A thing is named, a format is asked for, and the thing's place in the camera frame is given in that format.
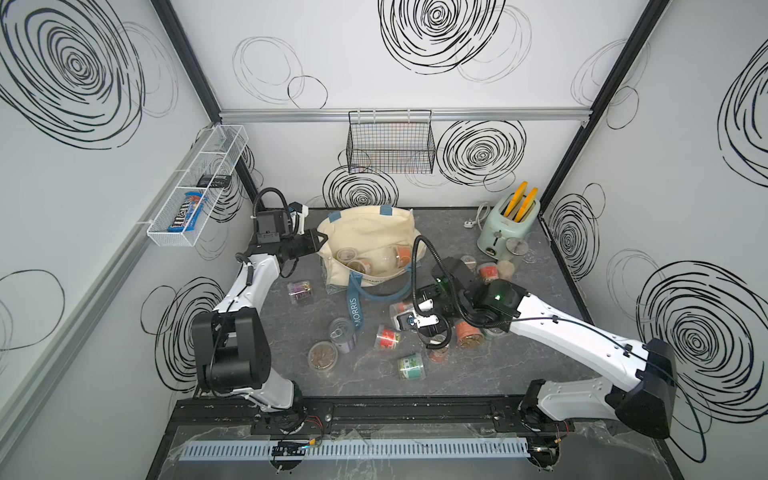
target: marble surface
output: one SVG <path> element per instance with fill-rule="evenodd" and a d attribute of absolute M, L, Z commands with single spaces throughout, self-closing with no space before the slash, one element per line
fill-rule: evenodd
<path fill-rule="evenodd" d="M 328 213 L 329 210 L 312 210 L 306 226 L 316 227 Z M 474 219 L 474 210 L 415 210 L 414 216 L 416 228 L 432 241 L 441 257 L 470 254 L 478 263 L 492 260 L 475 244 L 480 229 L 463 227 L 465 220 Z M 541 233 L 538 222 L 534 231 Z M 513 281 L 553 307 L 578 316 L 576 302 L 549 246 L 542 243 L 533 250 L 535 262 L 524 263 Z M 432 283 L 429 271 L 434 264 L 429 255 L 422 260 L 417 269 L 419 286 Z M 294 306 L 287 296 L 286 285 L 298 280 L 311 282 L 313 298 L 307 304 Z M 406 277 L 402 276 L 371 291 L 391 293 L 405 281 Z M 305 396 L 522 394 L 533 379 L 567 382 L 598 376 L 548 346 L 512 334 L 486 341 L 475 349 L 460 349 L 454 336 L 448 355 L 440 364 L 426 358 L 426 350 L 415 332 L 404 332 L 396 350 L 377 351 L 373 349 L 376 330 L 381 323 L 389 325 L 389 305 L 365 299 L 361 299 L 361 304 L 365 323 L 357 347 L 350 353 L 340 354 L 338 363 L 329 372 L 312 370 L 306 355 L 313 344 L 328 339 L 328 326 L 336 317 L 347 316 L 346 293 L 329 295 L 320 258 L 317 255 L 302 258 L 289 279 L 279 278 L 274 282 L 261 311 L 272 351 L 272 367 L 283 377 L 295 380 Z M 425 378 L 402 380 L 397 359 L 414 352 L 424 356 Z"/>

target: white wall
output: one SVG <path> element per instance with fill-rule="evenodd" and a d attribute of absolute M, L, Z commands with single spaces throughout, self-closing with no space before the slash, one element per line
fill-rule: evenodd
<path fill-rule="evenodd" d="M 174 7 L 223 109 L 539 108 L 590 106 L 646 3 L 223 0 L 211 8 L 204 0 L 186 0 Z M 468 7 L 455 10 L 455 4 Z M 424 6 L 427 16 L 413 13 Z M 406 51 L 409 42 L 420 55 Z M 450 127 L 433 124 L 439 161 L 431 175 L 374 164 L 375 171 L 348 180 L 359 194 L 343 205 L 396 198 L 404 207 L 468 206 L 495 201 L 523 180 L 543 189 L 578 123 L 472 122 L 461 126 L 471 140 L 454 158 L 445 147 L 449 136 L 441 141 Z M 525 142 L 515 129 L 525 130 Z M 347 125 L 254 124 L 249 135 L 260 167 L 274 173 L 272 186 L 309 200 L 322 196 L 323 181 L 335 177 Z M 499 139 L 523 151 L 519 163 Z M 499 168 L 508 174 L 485 178 Z M 458 170 L 470 170 L 474 181 L 461 179 Z M 371 189 L 387 195 L 381 200 Z M 316 205 L 325 204 L 321 198 Z"/>
<path fill-rule="evenodd" d="M 232 286 L 252 232 L 245 200 L 207 222 L 197 249 L 150 245 L 0 478 L 146 476 L 176 399 L 197 384 L 189 322 Z"/>
<path fill-rule="evenodd" d="M 0 419 L 207 123 L 150 4 L 93 3 L 4 14 Z"/>
<path fill-rule="evenodd" d="M 707 432 L 700 465 L 670 443 L 686 478 L 764 476 L 765 18 L 757 0 L 672 2 L 637 97 L 616 99 L 545 215 L 596 324 L 674 346 Z M 674 414 L 700 459 L 680 394 Z"/>

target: black wire basket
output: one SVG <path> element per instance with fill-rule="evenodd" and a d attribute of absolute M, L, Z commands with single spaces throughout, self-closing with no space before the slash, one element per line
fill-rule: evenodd
<path fill-rule="evenodd" d="M 351 174 L 430 174 L 436 155 L 430 110 L 349 113 L 346 162 Z"/>

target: wire basket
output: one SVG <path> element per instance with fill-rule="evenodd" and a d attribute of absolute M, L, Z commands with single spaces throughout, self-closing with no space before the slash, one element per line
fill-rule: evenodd
<path fill-rule="evenodd" d="M 160 247 L 194 247 L 200 237 L 211 211 L 219 201 L 224 188 L 214 188 L 209 181 L 200 185 L 204 175 L 231 175 L 248 142 L 248 135 L 242 125 L 217 125 L 197 152 L 189 167 L 182 174 L 160 212 L 147 229 L 147 235 Z M 169 232 L 187 194 L 199 194 L 202 199 L 195 207 L 194 228 L 185 225 L 179 232 Z"/>
<path fill-rule="evenodd" d="M 430 174 L 435 166 L 430 110 L 350 111 L 346 163 L 351 174 Z"/>

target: blue bag strap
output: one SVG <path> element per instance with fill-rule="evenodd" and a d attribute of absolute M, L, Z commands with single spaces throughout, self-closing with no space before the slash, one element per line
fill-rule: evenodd
<path fill-rule="evenodd" d="M 411 266 L 406 266 L 406 271 L 411 273 Z M 362 329 L 362 308 L 360 308 L 360 295 L 372 302 L 394 303 L 402 300 L 411 290 L 411 282 L 407 282 L 399 291 L 386 296 L 372 295 L 362 288 L 362 273 L 354 270 L 349 272 L 349 285 L 346 288 L 346 308 L 349 318 L 355 323 L 355 331 Z"/>

